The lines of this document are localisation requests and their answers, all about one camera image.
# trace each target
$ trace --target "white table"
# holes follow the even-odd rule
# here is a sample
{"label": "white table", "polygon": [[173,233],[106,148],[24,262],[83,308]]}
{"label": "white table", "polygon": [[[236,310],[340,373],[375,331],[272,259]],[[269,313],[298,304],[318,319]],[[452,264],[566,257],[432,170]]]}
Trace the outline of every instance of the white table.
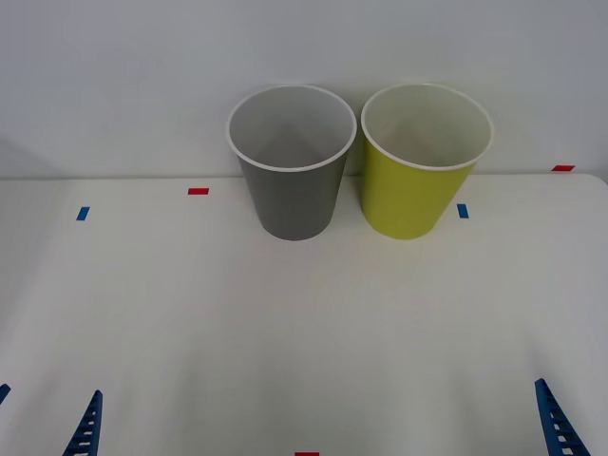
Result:
{"label": "white table", "polygon": [[608,187],[473,176],[396,241],[355,185],[289,242],[241,179],[0,182],[0,455],[99,389],[101,455],[538,456],[541,376],[608,454]]}

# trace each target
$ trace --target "gray paper cup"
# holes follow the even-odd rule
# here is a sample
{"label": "gray paper cup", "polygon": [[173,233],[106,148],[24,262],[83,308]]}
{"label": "gray paper cup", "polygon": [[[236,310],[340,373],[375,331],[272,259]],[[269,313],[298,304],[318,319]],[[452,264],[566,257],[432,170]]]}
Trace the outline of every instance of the gray paper cup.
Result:
{"label": "gray paper cup", "polygon": [[311,85],[269,88],[235,107],[226,136],[266,231],[301,240],[327,227],[356,129],[344,100]]}

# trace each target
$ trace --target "blue plastic part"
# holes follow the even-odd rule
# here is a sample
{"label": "blue plastic part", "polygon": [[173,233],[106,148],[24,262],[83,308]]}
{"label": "blue plastic part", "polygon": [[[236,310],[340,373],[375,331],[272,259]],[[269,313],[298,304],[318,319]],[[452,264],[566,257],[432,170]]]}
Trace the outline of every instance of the blue plastic part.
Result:
{"label": "blue plastic part", "polygon": [[2,401],[4,401],[5,397],[7,397],[7,394],[9,394],[9,392],[10,386],[6,383],[0,387],[0,404],[2,404]]}
{"label": "blue plastic part", "polygon": [[544,432],[549,456],[563,456],[563,451],[566,448],[570,448],[572,454],[590,456],[589,451],[570,425],[566,415],[561,411],[558,401],[556,401],[546,382],[539,379],[534,382],[534,386],[536,387],[542,431]]}
{"label": "blue plastic part", "polygon": [[78,221],[85,221],[86,216],[88,215],[89,206],[83,206],[80,208],[80,212],[78,213],[78,217],[76,218]]}
{"label": "blue plastic part", "polygon": [[102,431],[102,403],[104,396],[97,390],[88,404],[85,416],[76,428],[72,440],[67,444],[64,456],[83,454],[97,456],[99,448],[99,436]]}
{"label": "blue plastic part", "polygon": [[468,219],[468,211],[466,210],[466,204],[456,204],[458,207],[458,215],[461,219]]}

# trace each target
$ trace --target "cup rim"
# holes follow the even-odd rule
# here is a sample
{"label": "cup rim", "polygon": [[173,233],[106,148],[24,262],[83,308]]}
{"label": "cup rim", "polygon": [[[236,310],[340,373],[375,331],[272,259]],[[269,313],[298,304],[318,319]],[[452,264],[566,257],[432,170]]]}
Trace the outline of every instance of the cup rim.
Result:
{"label": "cup rim", "polygon": [[[326,95],[332,96],[339,103],[341,103],[346,108],[347,112],[349,113],[349,115],[351,117],[351,122],[352,122],[351,137],[346,142],[346,145],[342,149],[340,149],[336,154],[332,155],[331,157],[329,157],[328,159],[326,159],[324,161],[320,161],[319,163],[315,163],[315,164],[309,164],[308,166],[298,166],[295,168],[283,168],[280,166],[271,166],[269,164],[260,163],[259,161],[255,161],[255,160],[247,157],[241,151],[239,151],[238,148],[233,143],[232,138],[230,137],[230,124],[232,123],[232,119],[235,116],[235,114],[237,113],[238,109],[257,95],[260,95],[265,92],[269,92],[271,90],[276,90],[278,88],[284,88],[284,87],[299,87],[299,88],[308,88],[311,90],[316,90],[316,91],[325,93]],[[228,121],[226,122],[225,134],[226,134],[226,140],[228,141],[228,144],[230,145],[230,148],[233,150],[233,152],[235,152],[239,158],[245,160],[249,164],[251,164],[257,168],[266,169],[267,171],[276,171],[279,173],[300,173],[303,171],[311,171],[313,169],[323,167],[326,164],[335,162],[340,157],[342,157],[344,154],[346,154],[346,152],[351,148],[352,143],[354,142],[354,138],[356,137],[356,134],[357,134],[357,119],[354,115],[354,112],[352,111],[351,106],[348,103],[346,103],[342,98],[338,97],[335,93],[330,92],[329,90],[326,90],[325,88],[317,87],[316,85],[307,85],[307,84],[273,85],[271,87],[263,88],[255,93],[249,95],[248,97],[245,97],[240,102],[238,102],[238,104],[232,109],[232,111],[230,112],[230,115],[228,116]]]}
{"label": "cup rim", "polygon": [[[406,160],[400,159],[399,157],[395,157],[390,152],[388,152],[383,147],[381,147],[380,144],[378,144],[378,142],[375,141],[375,139],[371,136],[370,132],[368,131],[368,128],[366,125],[366,114],[367,114],[368,108],[370,107],[371,103],[373,103],[373,101],[377,97],[382,95],[383,93],[388,92],[389,90],[393,90],[395,88],[406,87],[406,86],[430,86],[430,87],[440,88],[442,90],[447,90],[448,92],[452,92],[452,93],[458,95],[459,97],[462,97],[465,100],[469,101],[473,105],[475,105],[482,112],[482,114],[484,114],[484,116],[487,120],[488,126],[490,128],[490,138],[487,142],[487,145],[485,146],[485,149],[482,151],[482,153],[479,154],[474,159],[465,161],[463,163],[454,164],[451,166],[428,166],[425,164],[417,164],[417,163],[413,163],[411,161],[406,161]],[[483,106],[481,106],[479,103],[477,103],[473,98],[466,95],[465,93],[463,93],[459,90],[456,90],[454,88],[448,87],[447,85],[436,84],[436,83],[396,84],[396,85],[391,85],[389,87],[385,87],[382,90],[377,91],[376,93],[371,95],[371,97],[366,101],[365,105],[363,106],[363,110],[361,111],[361,128],[363,129],[363,134],[365,135],[367,140],[371,143],[371,145],[373,145],[378,151],[380,151],[383,155],[385,155],[389,159],[393,160],[394,162],[404,164],[405,166],[410,166],[412,168],[418,168],[418,169],[424,169],[426,171],[454,171],[457,169],[466,168],[466,167],[478,162],[494,143],[494,123],[492,122],[492,119],[490,118],[490,116],[487,113],[487,111],[485,110],[485,108]]]}

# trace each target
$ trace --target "paper cup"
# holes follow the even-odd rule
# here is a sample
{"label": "paper cup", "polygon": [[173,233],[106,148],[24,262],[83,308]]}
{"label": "paper cup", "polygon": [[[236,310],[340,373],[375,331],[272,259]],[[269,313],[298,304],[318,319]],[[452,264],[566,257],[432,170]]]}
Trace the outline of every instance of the paper cup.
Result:
{"label": "paper cup", "polygon": [[363,107],[361,124],[363,213],[376,231],[398,239],[432,229],[494,136],[477,102],[436,84],[377,92]]}
{"label": "paper cup", "polygon": [[227,139],[266,231],[301,240],[327,227],[356,127],[344,100],[310,85],[266,89],[235,107]]}

